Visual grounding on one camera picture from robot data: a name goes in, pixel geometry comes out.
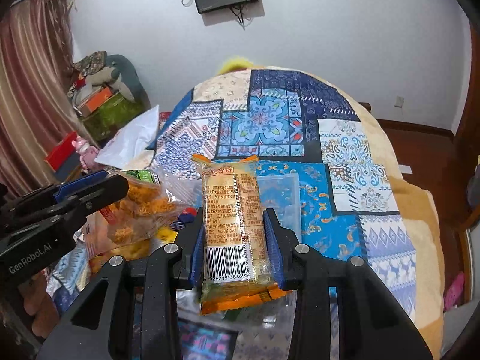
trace wall outlet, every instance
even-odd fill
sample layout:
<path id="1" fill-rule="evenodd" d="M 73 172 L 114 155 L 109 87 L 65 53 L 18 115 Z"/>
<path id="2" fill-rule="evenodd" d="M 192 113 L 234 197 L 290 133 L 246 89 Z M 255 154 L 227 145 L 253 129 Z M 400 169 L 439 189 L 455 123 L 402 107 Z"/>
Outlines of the wall outlet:
<path id="1" fill-rule="evenodd" d="M 395 107 L 402 108 L 404 102 L 405 102 L 405 99 L 403 97 L 397 96 L 397 101 L 395 102 Z"/>

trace brown floor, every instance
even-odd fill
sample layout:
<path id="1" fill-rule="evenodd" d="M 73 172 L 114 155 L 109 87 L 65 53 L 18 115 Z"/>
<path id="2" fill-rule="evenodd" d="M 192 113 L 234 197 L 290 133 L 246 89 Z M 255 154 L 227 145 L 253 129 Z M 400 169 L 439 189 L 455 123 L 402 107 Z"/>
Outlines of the brown floor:
<path id="1" fill-rule="evenodd" d="M 416 131 L 384 128 L 398 163 L 412 168 L 403 175 L 411 184 L 429 190 L 438 211 L 440 241 L 445 256 L 445 288 L 463 270 L 459 240 L 454 229 L 465 220 L 470 208 L 466 188 L 473 174 L 475 159 L 460 156 L 448 137 Z"/>

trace pink pig toy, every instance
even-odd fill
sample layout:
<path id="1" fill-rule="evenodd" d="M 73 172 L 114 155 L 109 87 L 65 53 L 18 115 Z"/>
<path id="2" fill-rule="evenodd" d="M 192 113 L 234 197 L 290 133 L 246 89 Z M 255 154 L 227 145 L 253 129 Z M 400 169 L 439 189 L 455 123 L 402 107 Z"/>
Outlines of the pink pig toy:
<path id="1" fill-rule="evenodd" d="M 97 171 L 103 168 L 103 165 L 96 163 L 95 159 L 98 156 L 98 149 L 91 146 L 88 140 L 77 135 L 77 139 L 71 141 L 75 151 L 80 154 L 80 163 L 83 169 L 90 169 Z"/>

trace silver screw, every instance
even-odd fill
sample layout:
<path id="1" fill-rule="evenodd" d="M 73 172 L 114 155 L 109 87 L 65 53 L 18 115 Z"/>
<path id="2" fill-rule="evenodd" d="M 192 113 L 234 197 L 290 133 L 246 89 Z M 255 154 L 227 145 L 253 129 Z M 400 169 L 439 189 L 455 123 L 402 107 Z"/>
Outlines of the silver screw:
<path id="1" fill-rule="evenodd" d="M 178 249 L 179 247 L 176 244 L 166 244 L 163 248 L 166 253 L 175 253 Z"/>
<path id="2" fill-rule="evenodd" d="M 350 262 L 351 262 L 352 265 L 354 265 L 354 266 L 363 266 L 363 258 L 362 258 L 362 257 L 359 257 L 359 256 L 353 256 L 353 257 L 350 259 Z"/>
<path id="3" fill-rule="evenodd" d="M 123 257 L 122 256 L 113 256 L 110 260 L 109 263 L 111 266 L 119 266 L 121 263 L 123 263 Z"/>
<path id="4" fill-rule="evenodd" d="M 295 247 L 295 250 L 297 251 L 297 253 L 305 254 L 305 253 L 308 253 L 308 252 L 310 251 L 310 248 L 308 247 L 308 245 L 298 244 L 298 245 Z"/>

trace human hand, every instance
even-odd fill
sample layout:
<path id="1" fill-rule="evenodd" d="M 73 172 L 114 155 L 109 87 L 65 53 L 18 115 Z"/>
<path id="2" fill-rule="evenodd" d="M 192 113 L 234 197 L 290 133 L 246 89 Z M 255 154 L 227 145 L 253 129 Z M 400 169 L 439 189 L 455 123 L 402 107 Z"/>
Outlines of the human hand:
<path id="1" fill-rule="evenodd" d="M 47 279 L 43 272 L 37 273 L 26 283 L 18 286 L 26 313 L 35 316 L 32 332 L 43 338 L 50 334 L 59 321 L 57 309 L 46 289 Z"/>

